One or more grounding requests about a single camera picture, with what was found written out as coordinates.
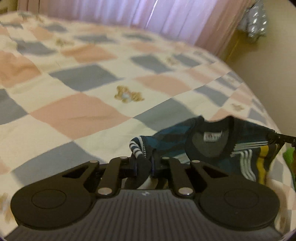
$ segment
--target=checkered bed sheet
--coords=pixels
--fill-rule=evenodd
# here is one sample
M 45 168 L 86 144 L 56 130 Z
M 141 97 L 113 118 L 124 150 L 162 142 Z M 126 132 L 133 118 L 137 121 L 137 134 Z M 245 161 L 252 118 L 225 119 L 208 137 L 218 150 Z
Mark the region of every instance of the checkered bed sheet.
M 120 85 L 144 100 L 115 99 Z M 135 136 L 198 115 L 234 115 L 278 131 L 243 80 L 203 49 L 139 29 L 23 12 L 0 16 L 0 113 L 2 235 L 16 227 L 3 203 L 17 190 L 92 159 L 130 156 Z M 267 183 L 281 200 L 276 228 L 295 228 L 282 152 Z

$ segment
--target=sheer curtain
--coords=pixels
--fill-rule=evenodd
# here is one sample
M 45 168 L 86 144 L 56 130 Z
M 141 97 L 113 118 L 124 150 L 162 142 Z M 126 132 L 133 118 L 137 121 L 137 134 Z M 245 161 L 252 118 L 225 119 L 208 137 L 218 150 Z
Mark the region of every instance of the sheer curtain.
M 251 0 L 19 0 L 50 17 L 134 26 L 219 55 Z

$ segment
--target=silver plastic packaging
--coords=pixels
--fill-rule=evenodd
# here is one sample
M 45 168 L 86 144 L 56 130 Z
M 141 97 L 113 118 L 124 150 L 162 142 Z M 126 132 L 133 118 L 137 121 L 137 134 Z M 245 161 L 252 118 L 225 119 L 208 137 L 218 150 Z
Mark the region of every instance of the silver plastic packaging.
M 266 36 L 267 19 L 262 0 L 257 0 L 248 8 L 237 29 L 247 33 L 250 42 L 256 42 L 260 36 Z

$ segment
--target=circular cover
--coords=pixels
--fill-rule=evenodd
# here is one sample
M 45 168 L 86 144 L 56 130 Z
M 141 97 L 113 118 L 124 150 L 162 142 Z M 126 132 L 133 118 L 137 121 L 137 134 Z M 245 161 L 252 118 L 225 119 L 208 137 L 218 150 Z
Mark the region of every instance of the circular cover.
M 200 197 L 200 207 L 210 219 L 236 230 L 272 224 L 279 205 L 270 188 L 242 177 L 213 179 Z
M 89 192 L 75 179 L 55 178 L 20 189 L 11 200 L 11 210 L 19 224 L 55 229 L 82 218 L 91 203 Z

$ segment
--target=ribbed gray surface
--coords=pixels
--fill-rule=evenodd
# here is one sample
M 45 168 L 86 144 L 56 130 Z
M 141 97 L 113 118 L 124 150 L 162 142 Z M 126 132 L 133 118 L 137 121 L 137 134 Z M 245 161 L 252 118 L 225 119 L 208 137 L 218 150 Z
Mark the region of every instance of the ribbed gray surface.
M 81 221 L 59 230 L 37 231 L 23 226 L 8 241 L 276 241 L 273 228 L 232 231 L 205 218 L 194 202 L 170 190 L 121 190 L 100 199 Z

